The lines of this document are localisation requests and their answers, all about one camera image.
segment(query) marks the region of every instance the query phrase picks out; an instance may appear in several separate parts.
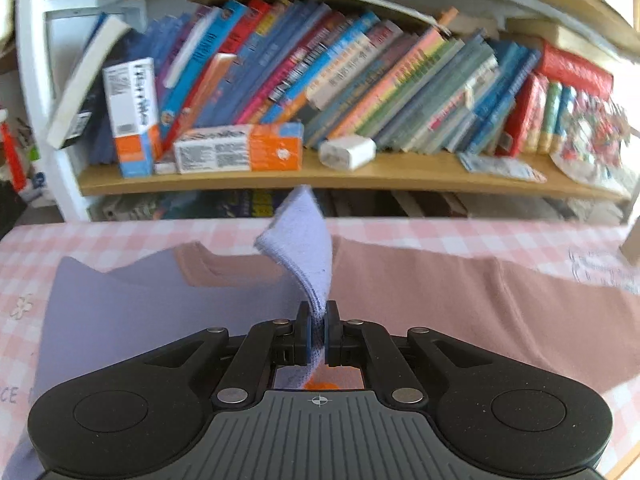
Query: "pink and white tablecloth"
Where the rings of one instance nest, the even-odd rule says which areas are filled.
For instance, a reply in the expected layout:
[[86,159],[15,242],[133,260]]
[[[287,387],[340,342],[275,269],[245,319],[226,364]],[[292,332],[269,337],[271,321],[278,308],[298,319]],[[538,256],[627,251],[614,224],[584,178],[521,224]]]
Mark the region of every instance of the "pink and white tablecloth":
[[[640,272],[616,256],[628,231],[624,227],[451,219],[327,223],[332,234],[360,242],[460,256],[492,254],[547,274],[640,293]],[[60,258],[72,256],[109,270],[190,240],[219,254],[247,254],[254,252],[254,238],[267,224],[263,219],[102,222],[24,226],[10,232],[0,242],[0,474],[24,429],[42,320]],[[598,467],[601,473],[640,442],[640,376],[605,399],[614,414],[614,432]]]

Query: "silver rivet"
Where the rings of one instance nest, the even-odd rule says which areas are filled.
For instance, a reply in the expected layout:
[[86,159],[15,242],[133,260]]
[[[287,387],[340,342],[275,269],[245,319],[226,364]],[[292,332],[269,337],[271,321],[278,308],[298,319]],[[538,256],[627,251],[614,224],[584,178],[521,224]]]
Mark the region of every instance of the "silver rivet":
[[424,399],[424,395],[420,390],[415,388],[398,388],[391,396],[397,401],[403,404],[415,404]]
[[218,392],[218,400],[227,404],[237,404],[246,400],[249,394],[242,388],[225,388]]

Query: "folded garment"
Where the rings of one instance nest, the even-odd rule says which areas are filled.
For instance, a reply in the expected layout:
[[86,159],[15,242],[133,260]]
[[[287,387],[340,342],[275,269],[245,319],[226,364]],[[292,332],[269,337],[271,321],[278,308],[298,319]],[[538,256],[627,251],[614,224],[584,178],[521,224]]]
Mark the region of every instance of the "folded garment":
[[[225,283],[219,273],[217,286],[194,287],[183,278],[171,250],[107,274],[63,258],[47,305],[31,400],[64,381],[209,326],[242,335],[264,320],[294,319],[301,301],[314,305],[317,326],[331,280],[332,250],[309,193],[303,188],[292,194],[260,241],[260,250],[278,257],[273,279],[241,283],[227,271]],[[313,242],[302,244],[293,232]],[[318,361],[316,352],[314,363]],[[301,387],[312,371],[313,367],[289,367],[286,374],[278,374],[278,386]],[[23,435],[2,478],[35,480],[43,473]]]
[[[235,257],[190,244],[175,248],[185,279],[215,283]],[[261,276],[278,267],[258,256],[242,264]],[[343,319],[382,324],[394,335],[427,326],[492,352],[555,372],[603,394],[640,374],[640,298],[583,285],[496,258],[334,238],[329,298]],[[359,374],[320,368],[315,383],[357,388]]]

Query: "row of books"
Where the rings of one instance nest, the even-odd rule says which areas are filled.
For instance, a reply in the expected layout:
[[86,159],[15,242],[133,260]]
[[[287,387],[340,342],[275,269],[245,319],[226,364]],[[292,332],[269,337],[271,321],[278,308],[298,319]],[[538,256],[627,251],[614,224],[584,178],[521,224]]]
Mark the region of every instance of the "row of books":
[[[259,128],[240,128],[247,124],[303,125],[270,129],[260,147],[274,153],[284,142],[280,131],[308,148],[356,134],[380,150],[501,153],[508,118],[522,113],[516,96],[549,56],[514,41],[485,41],[482,30],[452,37],[446,27],[456,14],[448,10],[420,35],[371,11],[342,13],[311,0],[229,0],[154,21],[145,33],[101,16],[49,140],[60,148],[85,134],[91,163],[117,158],[121,168],[134,168],[131,176],[148,174],[177,141],[193,139],[194,128],[195,138],[217,142],[209,155],[190,151],[198,162],[228,149],[221,139],[231,131],[244,135],[248,153]],[[206,134],[216,126],[226,129]],[[244,161],[238,169],[252,167],[242,153],[225,156]]]

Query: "cardboard box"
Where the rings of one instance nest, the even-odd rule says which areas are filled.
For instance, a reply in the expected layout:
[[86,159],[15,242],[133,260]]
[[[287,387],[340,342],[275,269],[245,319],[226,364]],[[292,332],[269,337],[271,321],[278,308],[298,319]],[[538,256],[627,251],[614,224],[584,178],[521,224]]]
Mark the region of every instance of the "cardboard box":
[[122,176],[149,176],[162,153],[154,60],[147,57],[110,66],[103,74]]
[[174,143],[180,173],[293,171],[302,167],[301,123],[198,128]]

